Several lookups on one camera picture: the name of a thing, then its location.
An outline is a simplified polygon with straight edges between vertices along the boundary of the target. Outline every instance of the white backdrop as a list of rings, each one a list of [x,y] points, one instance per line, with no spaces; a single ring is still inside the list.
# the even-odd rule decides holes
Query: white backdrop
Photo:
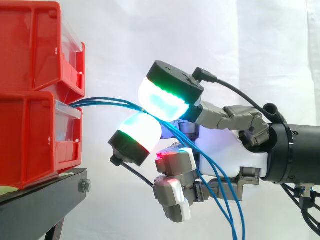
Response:
[[[291,124],[317,124],[314,81],[320,84],[320,6],[315,0],[307,1],[308,8],[303,0],[59,2],[86,44],[86,97],[139,103],[142,79],[155,60],[162,60],[187,73],[206,69],[260,105],[273,102]],[[204,100],[219,107],[247,104],[223,87],[204,86]],[[95,106],[83,112],[81,167],[88,168],[92,190],[65,218],[62,240],[232,238],[213,199],[195,203],[191,221],[173,223],[149,186],[110,163],[113,151],[107,142],[132,111]],[[155,152],[173,142],[161,141],[138,170],[155,179]],[[280,186],[246,186],[243,198],[248,240],[317,239]],[[235,203],[231,208],[237,213]],[[235,217],[240,237],[241,221]]]

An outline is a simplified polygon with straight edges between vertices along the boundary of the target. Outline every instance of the glowing sensor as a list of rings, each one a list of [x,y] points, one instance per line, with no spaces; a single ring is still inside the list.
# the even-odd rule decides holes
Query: glowing sensor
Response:
[[[142,112],[128,118],[121,124],[119,131],[136,140],[149,153],[159,142],[162,133],[160,123],[149,114]]]
[[[140,86],[139,101],[148,113],[166,122],[179,119],[189,108],[184,100],[157,87],[148,78]]]

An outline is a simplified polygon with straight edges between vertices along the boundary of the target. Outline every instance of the screw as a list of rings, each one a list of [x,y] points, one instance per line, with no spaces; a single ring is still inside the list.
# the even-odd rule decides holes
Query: screw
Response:
[[[78,187],[80,193],[89,193],[91,190],[91,181],[89,179],[80,180]]]

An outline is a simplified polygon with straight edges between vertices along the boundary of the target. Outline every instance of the red storage drawer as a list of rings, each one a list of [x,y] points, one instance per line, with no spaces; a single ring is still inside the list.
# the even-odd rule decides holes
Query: red storage drawer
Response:
[[[85,96],[85,45],[57,2],[0,1],[0,91],[48,91],[70,104]]]
[[[81,164],[81,109],[50,92],[0,92],[0,113],[0,186],[24,189]]]

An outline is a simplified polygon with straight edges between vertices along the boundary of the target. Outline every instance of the blue wire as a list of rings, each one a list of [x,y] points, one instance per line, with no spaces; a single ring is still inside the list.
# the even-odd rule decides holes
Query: blue wire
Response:
[[[136,105],[136,104],[134,104],[134,103],[132,103],[132,102],[130,102],[130,101],[127,101],[127,100],[118,99],[118,98],[112,98],[112,97],[102,97],[102,96],[85,98],[85,99],[76,101],[76,102],[74,102],[74,103],[71,103],[70,106],[73,107],[74,105],[78,105],[78,104],[80,104],[80,103],[88,102],[88,101],[92,101],[92,100],[106,100],[106,101],[119,102],[119,103],[124,103],[124,104],[128,104],[128,105],[130,105],[130,106],[136,107],[137,109],[142,109],[140,106],[138,106],[138,105]],[[103,101],[92,101],[92,102],[95,102],[95,103],[104,103]]]
[[[163,123],[163,121],[161,121],[161,124],[163,124],[164,126],[166,126],[168,129],[172,129],[176,134],[180,135],[192,148],[194,148],[196,151],[200,152],[200,154],[202,154],[205,159],[209,162],[209,164],[211,165],[211,167],[213,168],[214,172],[215,172],[215,175],[217,177],[217,180],[218,180],[218,183],[219,183],[219,186],[221,188],[221,192],[222,192],[222,196],[224,198],[224,201],[225,201],[225,205],[228,209],[228,213],[229,213],[229,216],[230,218],[227,217],[227,214],[225,214],[225,211],[223,210],[222,206],[220,207],[221,211],[223,212],[223,214],[225,214],[225,217],[227,218],[227,220],[230,222],[231,224],[231,227],[234,227],[234,222],[233,222],[233,217],[232,217],[232,213],[231,213],[231,210],[230,210],[230,207],[229,207],[229,203],[228,203],[228,199],[227,199],[227,196],[225,194],[225,191],[224,191],[224,187],[222,185],[222,182],[221,182],[221,179],[220,179],[220,176],[218,174],[218,171],[216,169],[216,167],[214,166],[214,164],[216,164],[209,156],[207,156],[204,152],[202,152],[189,138],[187,138],[187,136],[185,136],[182,132],[180,132],[178,129],[176,129],[174,126],[172,126],[171,124],[165,122]],[[226,175],[226,173],[224,171],[221,171],[222,174],[224,174],[224,177],[228,180],[229,177]],[[233,235],[233,238],[235,239],[238,239],[237,238],[237,233],[236,233],[236,230],[233,228],[232,229],[232,235]]]
[[[215,163],[215,161],[213,161],[208,155],[206,155],[202,150],[200,150],[189,138],[187,138],[182,132],[178,131],[177,130],[177,133],[188,143],[189,146],[191,146],[192,148],[194,148],[196,151],[198,151],[201,155],[204,156],[204,158],[209,162],[209,164],[212,166],[216,176],[217,176],[217,179],[218,179],[218,182],[219,182],[219,174],[216,172],[215,170],[215,167],[214,165],[219,169],[219,171],[223,174],[223,176],[225,177],[227,183],[228,183],[228,186],[231,190],[231,193],[234,197],[234,200],[238,206],[238,209],[239,209],[239,213],[240,213],[240,217],[241,217],[241,223],[242,223],[242,239],[244,240],[245,237],[246,237],[246,228],[245,228],[245,217],[244,217],[244,214],[242,212],[242,208],[240,206],[240,202],[239,202],[239,199],[237,197],[237,194],[235,193],[235,190],[234,188],[232,187],[232,184],[230,182],[230,179],[229,177],[227,176],[227,174],[222,170],[222,168]]]
[[[100,100],[109,100],[109,101],[118,101],[118,102],[121,102],[121,103],[126,103],[126,104],[120,104],[120,103],[113,103],[113,102],[101,102],[101,101],[93,101],[93,100],[96,100],[96,99],[100,99]],[[125,101],[125,100],[122,100],[122,99],[117,99],[117,98],[109,98],[109,97],[92,97],[92,98],[87,98],[87,99],[83,99],[83,100],[80,100],[78,102],[75,102],[73,104],[71,104],[72,107],[74,108],[78,108],[78,107],[86,107],[86,106],[95,106],[95,105],[111,105],[111,106],[119,106],[119,107],[125,107],[125,108],[128,108],[128,109],[133,109],[133,110],[137,110],[137,111],[141,111],[142,108],[139,107],[138,105],[136,104],[133,104],[129,101]],[[172,130],[174,131],[174,135],[177,137],[177,139],[182,143],[184,144],[184,146],[186,146],[186,144],[182,141],[185,140],[192,148],[194,148],[196,151],[198,151],[201,155],[204,156],[204,158],[209,162],[209,164],[212,166],[215,174],[216,174],[216,177],[218,179],[218,182],[219,182],[219,185],[220,185],[220,188],[221,188],[221,192],[222,192],[222,195],[223,195],[223,198],[225,200],[225,203],[226,203],[226,206],[227,206],[227,209],[228,209],[228,212],[229,212],[229,215],[230,215],[230,218],[228,217],[227,213],[224,211],[224,209],[222,208],[222,206],[220,205],[218,199],[215,198],[215,194],[214,192],[211,190],[210,186],[208,185],[207,182],[203,182],[206,187],[208,188],[208,190],[210,191],[210,193],[212,194],[213,198],[215,198],[219,208],[221,209],[221,211],[223,212],[223,214],[225,215],[225,217],[227,218],[227,220],[230,222],[231,224],[231,227],[232,227],[232,235],[233,235],[233,238],[236,238],[237,239],[237,235],[235,234],[235,229],[234,229],[234,222],[233,222],[233,219],[232,219],[232,214],[231,214],[231,211],[230,211],[230,208],[229,208],[229,204],[228,204],[228,199],[224,193],[224,188],[222,186],[222,182],[220,180],[220,176],[218,174],[218,171],[216,170],[215,166],[219,169],[219,171],[223,174],[223,176],[226,178],[227,180],[227,183],[228,183],[228,186],[232,192],[232,195],[236,201],[236,204],[239,208],[239,213],[240,213],[240,217],[241,217],[241,222],[242,222],[242,239],[244,240],[245,239],[245,219],[244,219],[244,215],[243,215],[243,212],[242,212],[242,209],[241,209],[241,206],[240,206],[240,203],[239,203],[239,200],[238,200],[238,197],[231,185],[231,182],[229,180],[229,177],[226,175],[226,173],[222,170],[222,168],[217,165],[208,155],[206,155],[203,151],[201,151],[192,141],[190,141],[182,132],[180,132],[178,129],[176,129],[175,127],[173,127],[171,124],[167,123],[167,122],[163,122],[162,120],[158,119],[157,117],[154,117],[155,119],[157,119],[160,123],[162,123],[164,126],[166,126],[169,130]],[[200,179],[203,181],[203,177],[201,176],[201,173],[200,171],[198,171],[198,174],[199,174],[199,177]]]
[[[177,135],[177,132],[176,130],[178,131],[178,129],[174,130],[174,129],[171,129],[169,128],[169,124],[170,123],[167,123],[167,122],[164,122],[162,120],[159,119],[159,122],[164,125],[175,137],[176,139],[185,147],[185,148],[188,148],[187,144]],[[212,197],[214,198],[215,202],[217,203],[218,207],[220,208],[220,210],[222,211],[222,213],[224,214],[225,218],[228,220],[228,222],[230,223],[231,225],[231,228],[232,228],[232,236],[233,236],[233,239],[237,240],[238,239],[238,236],[237,236],[237,232],[236,232],[236,229],[235,229],[235,226],[234,226],[234,222],[229,218],[229,216],[227,215],[226,211],[224,210],[224,208],[222,207],[222,205],[220,204],[219,200],[218,200],[218,197],[217,195],[212,191],[211,187],[209,186],[209,184],[206,182],[206,180],[202,177],[202,174],[200,172],[200,170],[197,168],[196,169],[196,172],[199,176],[199,178],[201,179],[201,181],[204,183],[204,185],[207,187],[207,189],[209,190],[210,194],[212,195]]]

